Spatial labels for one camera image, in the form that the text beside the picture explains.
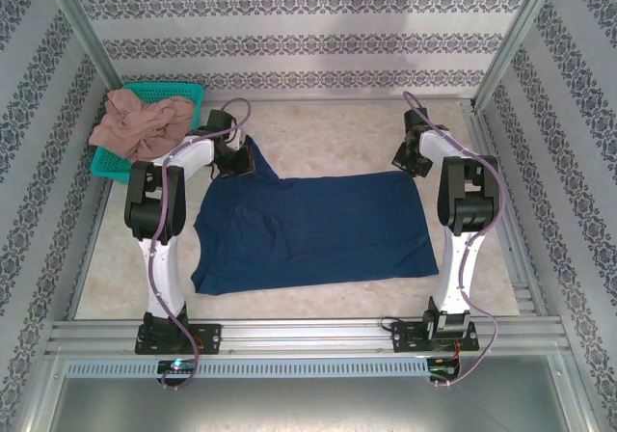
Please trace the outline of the aluminium frame post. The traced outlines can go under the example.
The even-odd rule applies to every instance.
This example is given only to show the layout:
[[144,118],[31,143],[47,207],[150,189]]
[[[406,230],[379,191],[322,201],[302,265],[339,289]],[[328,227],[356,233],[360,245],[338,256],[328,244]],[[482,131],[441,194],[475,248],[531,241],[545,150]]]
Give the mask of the aluminium frame post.
[[550,369],[569,432],[598,432],[598,424],[576,360],[571,354],[550,359]]
[[474,111],[482,110],[487,105],[544,3],[545,0],[522,1],[521,7],[513,18],[495,57],[471,100]]
[[121,75],[114,66],[92,23],[89,21],[80,0],[55,1],[65,14],[85,51],[90,56],[106,87],[110,90],[121,88],[123,86]]
[[21,432],[50,432],[66,371],[59,357],[42,361]]

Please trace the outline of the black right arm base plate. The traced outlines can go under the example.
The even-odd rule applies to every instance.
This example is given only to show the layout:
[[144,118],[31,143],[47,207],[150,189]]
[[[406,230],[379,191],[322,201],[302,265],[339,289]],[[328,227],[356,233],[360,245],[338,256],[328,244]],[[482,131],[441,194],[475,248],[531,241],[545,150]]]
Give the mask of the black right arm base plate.
[[454,352],[456,343],[463,352],[477,352],[480,349],[473,322],[465,330],[435,330],[429,334],[428,329],[420,322],[393,323],[391,338],[394,352]]

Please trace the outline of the small controller board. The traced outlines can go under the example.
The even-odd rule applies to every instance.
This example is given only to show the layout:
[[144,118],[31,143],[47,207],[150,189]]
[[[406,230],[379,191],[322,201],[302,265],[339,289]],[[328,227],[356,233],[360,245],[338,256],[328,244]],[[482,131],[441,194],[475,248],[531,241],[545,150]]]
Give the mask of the small controller board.
[[427,360],[427,365],[429,372],[433,376],[447,379],[457,378],[461,367],[459,358],[429,358]]
[[195,362],[193,360],[174,359],[160,361],[157,365],[157,373],[159,375],[190,375],[195,370]]

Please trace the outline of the navy blue t-shirt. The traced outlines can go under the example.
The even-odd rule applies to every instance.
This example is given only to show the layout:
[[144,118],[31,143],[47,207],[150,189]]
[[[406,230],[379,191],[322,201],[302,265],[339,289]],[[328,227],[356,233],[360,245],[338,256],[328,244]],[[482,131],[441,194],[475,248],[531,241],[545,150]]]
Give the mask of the navy blue t-shirt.
[[438,272],[420,195],[401,172],[280,178],[252,138],[248,175],[216,177],[194,224],[199,294],[422,278]]

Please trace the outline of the teal plastic basket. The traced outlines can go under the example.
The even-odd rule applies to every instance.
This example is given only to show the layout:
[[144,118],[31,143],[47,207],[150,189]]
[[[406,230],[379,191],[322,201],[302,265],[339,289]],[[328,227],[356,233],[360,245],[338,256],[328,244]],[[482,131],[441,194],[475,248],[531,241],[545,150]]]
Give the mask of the teal plastic basket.
[[[190,130],[198,126],[204,95],[202,86],[198,84],[182,82],[133,82],[124,85],[121,89],[128,89],[134,92],[137,97],[146,103],[153,103],[176,95],[188,98],[196,105]],[[132,163],[127,159],[116,156],[105,148],[96,147],[91,170],[96,176],[108,177],[120,183],[127,183]]]

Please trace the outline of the aluminium back rail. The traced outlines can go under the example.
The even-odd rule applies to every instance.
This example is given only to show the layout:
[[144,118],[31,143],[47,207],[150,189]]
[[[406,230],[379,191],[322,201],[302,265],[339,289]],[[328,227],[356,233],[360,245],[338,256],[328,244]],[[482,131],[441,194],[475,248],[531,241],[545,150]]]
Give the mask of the aluminium back rail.
[[[472,98],[454,97],[449,95],[425,96],[420,99],[422,104],[436,104],[456,102],[460,104],[472,104]],[[304,99],[250,99],[252,106],[260,105],[364,105],[364,104],[390,104],[404,103],[407,101],[402,95],[382,98],[304,98]]]

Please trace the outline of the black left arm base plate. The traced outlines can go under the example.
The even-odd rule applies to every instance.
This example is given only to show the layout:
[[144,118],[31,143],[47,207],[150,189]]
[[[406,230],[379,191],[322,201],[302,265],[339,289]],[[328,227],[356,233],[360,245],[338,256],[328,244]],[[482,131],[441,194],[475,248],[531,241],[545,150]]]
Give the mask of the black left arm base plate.
[[[220,350],[222,326],[219,324],[190,324],[188,332],[197,344],[200,355],[217,355]],[[194,352],[189,338],[173,321],[162,326],[143,323],[138,330],[137,355],[189,355]]]

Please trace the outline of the aluminium side rail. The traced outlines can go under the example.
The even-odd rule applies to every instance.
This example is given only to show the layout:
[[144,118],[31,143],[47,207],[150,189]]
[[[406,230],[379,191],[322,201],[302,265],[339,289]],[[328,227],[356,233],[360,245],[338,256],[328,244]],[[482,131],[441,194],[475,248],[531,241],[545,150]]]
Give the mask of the aluminium side rail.
[[[467,132],[472,148],[479,154],[498,157],[498,151],[482,115],[478,115],[469,99],[461,103]],[[502,196],[505,208],[496,226],[496,235],[513,287],[517,306],[522,316],[557,316],[551,310],[536,276],[536,269],[525,246],[523,233],[512,205],[509,190]]]
[[102,224],[105,208],[107,206],[112,187],[112,180],[107,180],[102,186],[100,196],[97,200],[96,210],[91,221],[89,234],[87,236],[86,248],[81,256],[81,262],[77,270],[74,286],[69,294],[64,320],[73,320],[77,313],[90,264],[92,262],[92,257],[94,255],[95,242]]

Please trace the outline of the crumpled pink cloth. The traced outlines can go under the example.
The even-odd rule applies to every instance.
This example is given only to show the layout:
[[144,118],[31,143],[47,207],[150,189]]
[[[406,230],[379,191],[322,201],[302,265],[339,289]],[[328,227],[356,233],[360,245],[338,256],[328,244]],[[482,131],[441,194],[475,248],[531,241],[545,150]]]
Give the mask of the crumpled pink cloth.
[[195,110],[192,100],[179,95],[146,103],[128,89],[115,90],[107,94],[89,144],[131,162],[152,161],[182,143]]

